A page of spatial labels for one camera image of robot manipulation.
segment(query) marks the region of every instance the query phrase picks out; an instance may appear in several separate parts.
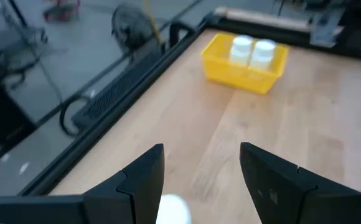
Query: red object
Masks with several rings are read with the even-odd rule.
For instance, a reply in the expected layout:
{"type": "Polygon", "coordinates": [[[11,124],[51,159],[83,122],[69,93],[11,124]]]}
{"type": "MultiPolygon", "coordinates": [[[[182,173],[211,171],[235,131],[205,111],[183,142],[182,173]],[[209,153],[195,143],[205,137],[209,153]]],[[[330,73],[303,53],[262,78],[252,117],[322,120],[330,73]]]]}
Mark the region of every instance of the red object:
{"type": "Polygon", "coordinates": [[[69,0],[48,0],[48,1],[56,2],[56,5],[44,12],[44,19],[47,22],[51,18],[58,21],[67,22],[71,19],[73,13],[78,15],[78,10],[81,5],[80,0],[75,0],[75,5],[69,5],[69,4],[66,5],[66,3],[69,2],[69,0]]]}

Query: black cable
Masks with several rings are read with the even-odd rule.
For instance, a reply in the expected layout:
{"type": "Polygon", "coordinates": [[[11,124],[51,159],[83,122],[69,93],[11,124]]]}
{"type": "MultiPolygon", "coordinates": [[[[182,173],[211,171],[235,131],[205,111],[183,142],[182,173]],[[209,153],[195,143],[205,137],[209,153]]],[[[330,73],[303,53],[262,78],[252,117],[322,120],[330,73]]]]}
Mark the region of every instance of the black cable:
{"type": "Polygon", "coordinates": [[[280,7],[279,7],[279,11],[278,11],[278,16],[281,15],[281,11],[283,10],[283,6],[284,6],[285,2],[286,2],[286,0],[282,0],[282,1],[281,1],[280,7]]]}
{"type": "MultiPolygon", "coordinates": [[[[189,12],[191,9],[193,9],[196,5],[200,4],[202,1],[203,0],[193,1],[192,4],[188,5],[185,9],[181,10],[181,12],[176,14],[172,19],[169,19],[168,22],[164,23],[160,27],[160,31],[163,31],[165,28],[170,26],[172,21],[179,20],[182,16],[184,16],[187,12],[189,12]]],[[[105,77],[107,74],[109,74],[109,72],[112,71],[112,69],[117,67],[119,64],[123,63],[130,56],[131,56],[131,54],[126,54],[126,55],[121,56],[121,58],[119,58],[118,60],[115,60],[113,63],[108,65],[105,69],[103,69],[103,71],[101,71],[99,74],[97,74],[91,80],[86,82],[86,84],[81,86],[81,88],[79,88],[75,93],[73,93],[71,97],[80,95],[84,91],[87,91],[92,85],[94,85],[99,80],[101,80],[103,77],[105,77]]],[[[40,120],[38,120],[35,125],[37,127],[42,126],[44,123],[46,123],[49,119],[51,119],[53,116],[55,116],[62,109],[62,105],[63,104],[61,103],[61,104],[57,105],[55,108],[53,108],[52,110],[50,110],[47,114],[45,114],[45,116],[43,116],[40,120]]]]}
{"type": "Polygon", "coordinates": [[[66,127],[66,125],[64,124],[64,119],[65,119],[65,115],[66,112],[68,110],[68,107],[70,107],[71,104],[73,104],[76,101],[85,101],[87,104],[90,102],[91,98],[87,97],[87,96],[83,96],[83,95],[76,95],[73,98],[71,98],[70,100],[68,100],[66,103],[63,104],[62,109],[60,110],[60,116],[59,116],[59,125],[60,128],[62,129],[62,131],[71,137],[77,137],[80,132],[72,132],[69,130],[69,128],[66,127]]]}
{"type": "Polygon", "coordinates": [[[21,13],[21,11],[18,8],[17,4],[13,0],[7,0],[7,1],[11,5],[13,11],[16,13],[17,18],[19,18],[23,28],[27,28],[28,24],[26,22],[26,19],[24,18],[23,14],[21,13]]]}
{"type": "MultiPolygon", "coordinates": [[[[37,52],[32,47],[30,47],[30,50],[31,50],[32,54],[34,55],[34,57],[38,58],[37,52]]],[[[38,64],[42,69],[42,73],[44,74],[44,77],[46,78],[46,80],[48,82],[48,85],[50,85],[50,87],[55,92],[55,95],[56,95],[57,99],[59,100],[59,102],[63,103],[64,100],[63,100],[62,93],[60,92],[60,88],[53,81],[53,79],[50,76],[48,70],[45,68],[45,65],[40,60],[39,60],[38,64]]]]}

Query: white object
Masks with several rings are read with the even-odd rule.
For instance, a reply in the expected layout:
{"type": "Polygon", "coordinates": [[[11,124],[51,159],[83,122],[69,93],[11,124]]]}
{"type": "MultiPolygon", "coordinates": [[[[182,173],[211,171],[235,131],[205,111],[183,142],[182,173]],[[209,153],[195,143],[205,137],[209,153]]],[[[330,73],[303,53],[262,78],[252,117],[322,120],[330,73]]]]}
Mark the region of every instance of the white object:
{"type": "Polygon", "coordinates": [[[273,59],[276,43],[273,40],[259,40],[255,44],[254,51],[251,55],[250,66],[267,70],[273,59]]]}
{"type": "Polygon", "coordinates": [[[7,153],[7,154],[5,154],[4,156],[2,156],[1,161],[2,161],[2,162],[7,162],[7,160],[9,159],[9,157],[10,157],[10,155],[7,153]]]}
{"type": "Polygon", "coordinates": [[[191,224],[192,217],[185,200],[178,195],[161,196],[156,224],[191,224]]]}
{"type": "Polygon", "coordinates": [[[26,171],[26,169],[28,168],[29,165],[30,165],[29,162],[25,162],[19,170],[19,175],[22,175],[24,173],[24,171],[26,171]]]}
{"type": "Polygon", "coordinates": [[[253,39],[247,35],[239,35],[234,38],[232,49],[230,49],[229,61],[247,65],[252,43],[253,39]]]}
{"type": "Polygon", "coordinates": [[[93,97],[95,97],[95,96],[96,96],[96,91],[95,91],[95,90],[92,90],[92,91],[91,91],[90,98],[93,98],[93,97]]]}

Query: cable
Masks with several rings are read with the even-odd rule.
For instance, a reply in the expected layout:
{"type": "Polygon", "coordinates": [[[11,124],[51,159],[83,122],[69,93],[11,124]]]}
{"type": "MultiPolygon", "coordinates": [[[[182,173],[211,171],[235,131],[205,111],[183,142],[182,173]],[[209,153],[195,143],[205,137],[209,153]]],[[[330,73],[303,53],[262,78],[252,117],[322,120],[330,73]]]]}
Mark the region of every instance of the cable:
{"type": "Polygon", "coordinates": [[[278,11],[278,16],[281,15],[281,11],[283,10],[283,6],[284,6],[284,3],[286,2],[286,0],[282,0],[281,1],[281,4],[280,4],[280,7],[279,7],[279,11],[278,11]]]}
{"type": "Polygon", "coordinates": [[[158,42],[160,44],[163,43],[162,39],[161,39],[161,36],[160,36],[160,32],[158,31],[157,29],[157,26],[156,26],[156,22],[154,21],[154,16],[152,15],[152,12],[150,10],[150,0],[143,0],[143,3],[144,3],[144,7],[150,17],[150,24],[152,25],[153,27],[153,31],[154,31],[154,35],[156,36],[158,42]]]}
{"type": "MultiPolygon", "coordinates": [[[[34,55],[35,58],[38,57],[37,52],[32,47],[30,47],[30,51],[32,52],[32,54],[34,55]]],[[[55,92],[55,95],[56,95],[57,99],[59,100],[59,102],[63,103],[64,100],[63,100],[62,93],[60,92],[60,88],[53,81],[52,77],[50,76],[50,73],[45,68],[45,65],[41,61],[39,61],[38,64],[42,69],[42,73],[44,74],[44,77],[46,78],[48,85],[50,85],[50,87],[55,92]]]]}
{"type": "Polygon", "coordinates": [[[65,119],[65,115],[68,110],[68,107],[70,107],[70,105],[76,101],[84,101],[88,104],[89,102],[91,102],[91,98],[89,98],[87,96],[83,96],[83,95],[76,95],[71,100],[68,100],[63,105],[62,110],[60,111],[59,125],[60,125],[60,128],[62,129],[62,131],[70,137],[77,137],[80,134],[80,131],[71,131],[68,127],[66,127],[66,125],[64,123],[64,119],[65,119]]]}

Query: wooden tabletop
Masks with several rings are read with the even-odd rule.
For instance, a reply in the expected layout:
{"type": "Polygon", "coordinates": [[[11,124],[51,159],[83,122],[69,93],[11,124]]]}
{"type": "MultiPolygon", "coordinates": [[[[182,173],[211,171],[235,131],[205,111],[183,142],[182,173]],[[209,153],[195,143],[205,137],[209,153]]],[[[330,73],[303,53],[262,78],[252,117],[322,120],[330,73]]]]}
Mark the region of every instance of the wooden tabletop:
{"type": "Polygon", "coordinates": [[[156,143],[164,194],[179,194],[192,223],[259,223],[238,161],[251,142],[361,191],[361,61],[292,47],[267,95],[205,79],[206,30],[52,191],[80,194],[156,143]]]}

